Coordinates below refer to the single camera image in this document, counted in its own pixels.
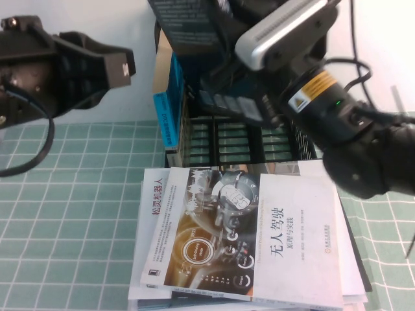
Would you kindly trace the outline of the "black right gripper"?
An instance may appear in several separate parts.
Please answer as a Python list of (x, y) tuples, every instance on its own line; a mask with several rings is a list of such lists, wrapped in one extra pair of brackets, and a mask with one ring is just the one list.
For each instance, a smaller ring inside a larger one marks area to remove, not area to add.
[[(228, 17), (226, 25), (236, 29), (249, 29), (279, 8), (282, 1), (234, 0), (229, 1), (229, 4), (231, 17)], [(280, 109), (281, 98), (291, 83), (291, 77), (259, 76), (259, 81), (267, 96), (265, 103), (270, 114), (270, 126), (280, 127), (283, 124)], [(200, 90), (198, 95), (200, 105), (214, 114), (245, 118), (253, 122), (264, 121), (254, 99), (221, 94), (211, 95), (204, 90)]]

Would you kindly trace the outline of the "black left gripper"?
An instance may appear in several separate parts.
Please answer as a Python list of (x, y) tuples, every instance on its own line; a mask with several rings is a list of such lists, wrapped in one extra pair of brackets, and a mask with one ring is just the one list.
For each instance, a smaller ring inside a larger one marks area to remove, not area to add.
[[(58, 99), (59, 70), (64, 83)], [(81, 32), (49, 34), (38, 16), (1, 20), (1, 116), (40, 117), (29, 103), (6, 93), (19, 87), (58, 117), (74, 109), (91, 109), (107, 88), (129, 86), (135, 75), (134, 53), (126, 47), (97, 42)]]

